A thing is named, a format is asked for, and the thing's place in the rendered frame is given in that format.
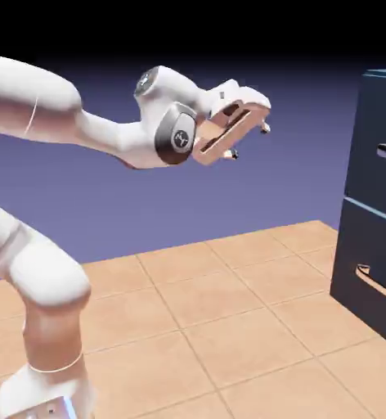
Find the dark blue cabinet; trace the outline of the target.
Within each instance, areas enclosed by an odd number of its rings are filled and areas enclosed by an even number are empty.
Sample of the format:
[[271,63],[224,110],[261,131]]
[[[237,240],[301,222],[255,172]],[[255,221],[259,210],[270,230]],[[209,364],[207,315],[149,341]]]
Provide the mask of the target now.
[[386,70],[361,79],[330,295],[386,340]]

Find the dark blue drawer front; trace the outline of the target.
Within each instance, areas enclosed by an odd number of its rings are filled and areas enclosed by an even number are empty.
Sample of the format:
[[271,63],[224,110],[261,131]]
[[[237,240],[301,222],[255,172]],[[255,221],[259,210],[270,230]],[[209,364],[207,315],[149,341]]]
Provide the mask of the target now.
[[386,296],[356,275],[358,264],[386,288],[386,219],[345,198],[330,295],[386,340]]
[[386,219],[386,71],[368,71],[361,79],[344,196]]

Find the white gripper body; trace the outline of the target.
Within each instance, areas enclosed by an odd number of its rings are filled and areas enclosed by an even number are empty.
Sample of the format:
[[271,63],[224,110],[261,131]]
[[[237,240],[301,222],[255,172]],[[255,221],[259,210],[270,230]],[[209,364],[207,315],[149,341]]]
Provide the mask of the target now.
[[203,165],[224,159],[250,130],[261,125],[271,111],[269,99],[262,93],[241,86],[220,86],[213,90],[216,101],[206,118],[198,124],[193,158]]

